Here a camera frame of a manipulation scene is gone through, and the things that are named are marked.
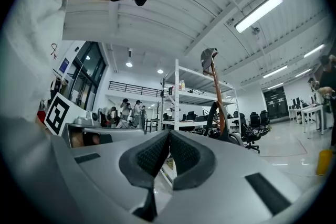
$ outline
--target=person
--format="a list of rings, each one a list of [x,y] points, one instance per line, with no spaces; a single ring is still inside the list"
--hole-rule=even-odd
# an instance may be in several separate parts
[[[37,111],[50,99],[66,6],[67,0],[15,1],[0,35],[1,116],[41,124]]]
[[[319,92],[322,95],[331,96],[336,91],[336,57],[334,55],[322,56],[321,64],[323,73],[320,80]],[[331,149],[336,148],[336,99],[330,98],[330,107],[334,117],[334,125],[331,133]]]
[[[120,107],[121,107],[120,118],[127,121],[127,118],[130,115],[130,103],[128,102],[127,98],[122,100]]]
[[[115,117],[114,122],[116,124],[115,128],[117,129],[128,129],[130,127],[127,120],[124,120],[118,116]]]
[[[326,130],[327,129],[327,118],[325,116],[325,111],[326,111],[326,106],[323,105],[324,104],[324,98],[323,96],[319,93],[319,88],[320,88],[320,83],[318,81],[315,81],[314,78],[309,78],[308,80],[308,84],[311,88],[311,91],[313,93],[313,95],[311,96],[311,98],[313,99],[313,103],[317,103],[322,105],[322,110],[323,110],[323,129]],[[321,111],[317,111],[317,115],[319,118],[319,128],[318,130],[321,130],[322,128],[322,121],[321,121]]]
[[[135,106],[134,106],[134,123],[133,123],[133,126],[135,128],[138,128],[138,125],[139,125],[139,118],[140,118],[140,103],[141,101],[140,100],[137,100],[136,103],[135,103]]]
[[[145,130],[145,117],[146,117],[146,110],[145,110],[145,105],[142,106],[141,111],[140,111],[140,128]]]

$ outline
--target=glass door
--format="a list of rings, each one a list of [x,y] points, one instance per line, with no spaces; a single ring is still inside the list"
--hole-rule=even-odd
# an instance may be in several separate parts
[[[288,116],[287,100],[283,87],[264,92],[270,120]]]

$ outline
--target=white metal shelf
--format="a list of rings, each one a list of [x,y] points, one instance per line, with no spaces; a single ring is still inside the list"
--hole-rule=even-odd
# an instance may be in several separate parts
[[[184,80],[188,88],[216,94],[214,79],[212,77],[180,66],[178,66],[178,69],[180,70],[179,80]],[[175,72],[168,73],[165,79],[166,83],[175,84]],[[234,90],[232,85],[221,81],[219,82],[219,87],[222,93]]]
[[[206,121],[180,121],[179,127],[189,127],[189,126],[203,126],[206,125]],[[174,121],[162,121],[162,124],[175,125]]]
[[[191,93],[187,91],[181,91],[179,90],[179,84],[180,81],[183,80],[185,87],[193,90],[199,90],[201,92],[207,92],[208,94],[216,94],[215,89],[215,82],[214,79],[210,76],[205,76],[202,73],[198,73],[196,71],[180,67],[178,63],[178,59],[175,60],[175,70],[169,72],[167,75],[163,78],[163,85],[162,90],[166,93],[167,91],[164,89],[166,83],[173,84],[175,92],[172,96],[168,95],[166,98],[162,97],[161,101],[161,124],[160,124],[160,130],[162,129],[163,124],[173,125],[175,130],[179,130],[180,127],[187,127],[187,126],[202,126],[206,125],[207,122],[187,122],[187,121],[180,121],[180,104],[189,104],[189,105],[201,105],[201,106],[212,106],[214,101],[217,101],[217,97],[215,96],[208,96],[208,95],[202,95],[197,93]],[[230,105],[230,104],[236,104],[237,105],[237,111],[239,113],[239,107],[237,103],[237,93],[236,89],[224,82],[219,82],[219,87],[221,90],[221,93],[224,93],[226,91],[232,91],[233,93],[230,93],[230,95],[234,96],[235,101],[231,100],[223,100],[223,105]],[[173,121],[164,121],[163,120],[163,107],[165,102],[171,102],[174,104],[174,120]],[[240,117],[238,117],[239,121],[239,131],[241,130],[240,125]]]
[[[180,104],[190,104],[190,105],[202,105],[202,106],[211,106],[214,101],[217,101],[216,97],[206,96],[197,93],[191,93],[186,91],[178,91],[180,95]],[[169,98],[165,99],[165,102],[171,102]],[[236,102],[223,100],[223,105],[236,104]]]

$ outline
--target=white desk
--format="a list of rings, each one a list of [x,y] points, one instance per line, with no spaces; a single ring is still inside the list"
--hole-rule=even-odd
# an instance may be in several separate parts
[[[295,109],[289,109],[288,110],[288,114],[289,114],[289,119],[290,120],[294,120],[294,118],[296,118],[297,117],[297,115],[296,115],[296,110]]]
[[[323,117],[323,106],[322,105],[318,105],[318,106],[315,106],[314,108],[305,108],[301,111],[301,114],[302,114],[302,128],[303,128],[303,132],[305,133],[306,132],[306,121],[305,121],[305,117],[304,115],[307,114],[307,127],[308,127],[308,133],[310,135],[310,120],[309,120],[309,115],[313,112],[315,112],[315,121],[316,121],[316,129],[318,128],[317,126],[317,112],[320,111],[321,113],[321,134],[324,133],[324,130],[323,130],[323,123],[324,123],[324,117]]]

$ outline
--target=fluorescent light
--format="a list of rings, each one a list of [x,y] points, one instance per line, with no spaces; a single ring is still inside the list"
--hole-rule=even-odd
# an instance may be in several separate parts
[[[272,86],[272,87],[269,87],[269,88],[267,88],[267,90],[273,89],[273,88],[278,87],[278,86],[280,86],[280,85],[283,85],[283,82],[282,82],[282,83],[279,83],[279,84],[276,84],[276,85],[274,85],[274,86]]]
[[[282,3],[282,0],[266,0],[257,8],[254,9],[249,15],[235,25],[239,33],[243,32],[246,28],[251,26],[257,20],[269,13],[272,9]]]
[[[269,74],[267,74],[267,75],[264,75],[264,78],[267,78],[267,77],[269,77],[269,76],[272,76],[273,74],[278,73],[278,72],[280,72],[280,71],[283,71],[283,70],[286,69],[286,68],[287,68],[287,66],[281,67],[281,68],[279,68],[278,70],[275,70],[275,71],[273,71],[273,72],[271,72],[271,73],[269,73]]]
[[[301,75],[303,75],[303,74],[306,74],[306,73],[309,72],[310,70],[311,70],[311,69],[308,69],[308,70],[306,70],[306,71],[304,71],[304,72],[302,72],[302,73],[296,75],[295,77],[297,78],[297,77],[299,77],[299,76],[301,76]]]
[[[307,54],[305,54],[305,55],[304,55],[304,58],[307,57],[307,56],[309,56],[309,55],[311,55],[311,54],[313,54],[314,52],[316,52],[316,51],[322,49],[323,47],[324,47],[324,44],[320,45],[320,46],[317,47],[316,49],[314,49],[314,50],[308,52]]]

